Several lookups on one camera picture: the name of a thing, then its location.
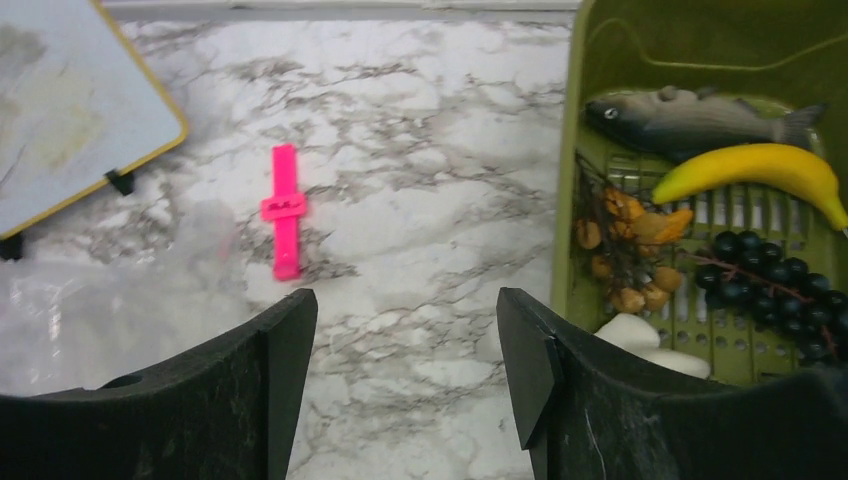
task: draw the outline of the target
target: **clear plastic bag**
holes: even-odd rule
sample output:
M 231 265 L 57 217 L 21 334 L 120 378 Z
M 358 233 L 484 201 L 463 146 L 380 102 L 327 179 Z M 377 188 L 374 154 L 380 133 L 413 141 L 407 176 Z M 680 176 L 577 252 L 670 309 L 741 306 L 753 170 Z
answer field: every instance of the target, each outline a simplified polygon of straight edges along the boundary
M 237 239 L 232 211 L 206 201 L 151 261 L 0 265 L 0 393 L 99 388 L 240 325 Z

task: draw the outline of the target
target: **pink clip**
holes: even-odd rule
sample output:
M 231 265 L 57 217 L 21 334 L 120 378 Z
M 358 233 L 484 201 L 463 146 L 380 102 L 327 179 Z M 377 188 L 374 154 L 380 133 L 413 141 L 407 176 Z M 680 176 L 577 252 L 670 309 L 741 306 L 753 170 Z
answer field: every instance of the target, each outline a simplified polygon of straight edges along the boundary
M 297 149 L 286 144 L 273 150 L 274 196 L 259 204 L 259 216 L 274 222 L 274 277 L 300 278 L 297 217 L 306 213 L 306 196 L 297 191 Z

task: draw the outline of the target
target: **green plastic basket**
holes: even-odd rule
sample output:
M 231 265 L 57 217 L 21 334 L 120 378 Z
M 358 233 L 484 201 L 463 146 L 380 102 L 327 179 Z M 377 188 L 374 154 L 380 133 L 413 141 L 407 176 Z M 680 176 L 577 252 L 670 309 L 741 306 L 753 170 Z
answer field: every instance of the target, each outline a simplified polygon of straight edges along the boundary
M 817 125 L 816 150 L 841 180 L 848 178 L 848 71 L 842 69 L 848 58 L 848 2 L 584 0 L 571 42 L 551 304 L 585 330 L 596 331 L 613 312 L 588 275 L 583 252 L 572 246 L 575 152 L 625 190 L 650 187 L 672 167 L 583 124 L 579 112 L 587 100 L 677 85 L 716 86 L 775 114 L 825 101 L 830 108 Z M 848 204 L 846 191 L 848 186 L 841 197 Z M 695 250 L 722 230 L 751 228 L 829 276 L 834 288 L 844 286 L 848 240 L 806 204 L 756 185 L 735 185 L 681 203 L 696 214 L 683 248 Z M 707 313 L 689 270 L 670 306 L 647 317 L 660 330 L 664 347 L 704 358 L 715 380 L 737 385 L 796 368 L 798 353 L 791 342 L 755 328 L 746 317 Z

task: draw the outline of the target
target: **fish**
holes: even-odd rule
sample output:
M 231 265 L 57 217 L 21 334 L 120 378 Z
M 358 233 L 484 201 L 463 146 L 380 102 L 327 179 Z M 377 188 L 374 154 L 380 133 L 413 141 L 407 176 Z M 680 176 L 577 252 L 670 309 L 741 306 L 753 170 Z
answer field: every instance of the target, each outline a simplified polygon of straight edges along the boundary
M 819 103 L 778 118 L 765 118 L 741 98 L 718 94 L 712 86 L 610 94 L 586 103 L 587 124 L 643 153 L 675 163 L 719 148 L 750 143 L 781 143 L 812 150 L 808 129 L 828 108 Z

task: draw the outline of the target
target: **fish head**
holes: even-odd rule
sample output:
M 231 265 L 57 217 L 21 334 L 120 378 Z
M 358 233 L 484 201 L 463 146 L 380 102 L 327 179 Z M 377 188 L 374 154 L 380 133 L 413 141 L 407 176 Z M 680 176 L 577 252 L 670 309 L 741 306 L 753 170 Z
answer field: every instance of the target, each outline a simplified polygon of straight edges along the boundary
M 607 95 L 588 102 L 586 122 L 604 135 L 625 145 L 639 147 L 644 128 L 657 114 L 657 100 L 649 94 Z

